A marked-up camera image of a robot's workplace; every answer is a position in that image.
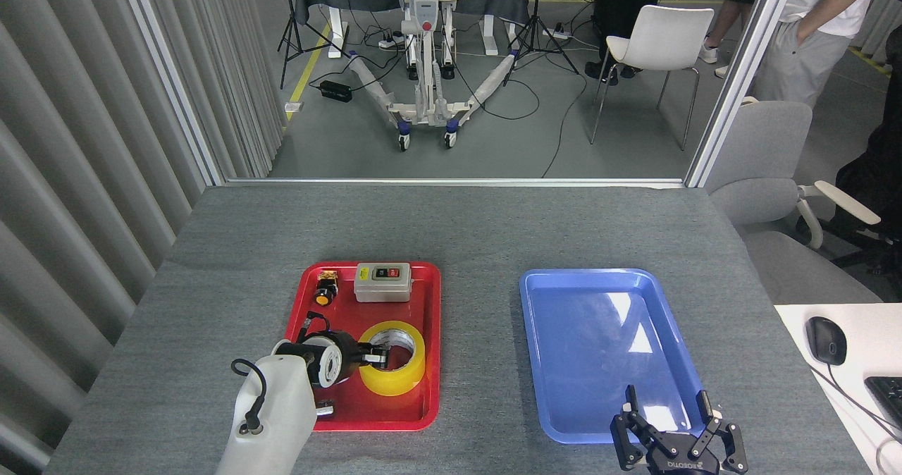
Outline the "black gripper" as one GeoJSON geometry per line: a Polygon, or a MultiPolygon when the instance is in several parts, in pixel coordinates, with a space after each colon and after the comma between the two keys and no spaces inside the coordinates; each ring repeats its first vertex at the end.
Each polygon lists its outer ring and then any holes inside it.
{"type": "Polygon", "coordinates": [[[697,439],[685,433],[663,433],[664,450],[660,448],[660,431],[638,410],[634,385],[626,386],[625,398],[621,411],[611,421],[612,442],[622,471],[645,466],[651,474],[719,474],[719,461],[708,449],[715,436],[724,443],[726,457],[722,468],[734,473],[748,471],[741,428],[726,423],[721,412],[712,407],[705,390],[696,395],[697,407],[705,420],[703,432],[697,439]]]}
{"type": "Polygon", "coordinates": [[[390,346],[360,343],[349,333],[331,333],[336,347],[341,353],[341,364],[336,376],[335,384],[338,384],[354,372],[360,366],[370,366],[375,370],[387,370],[389,363],[390,346]]]}

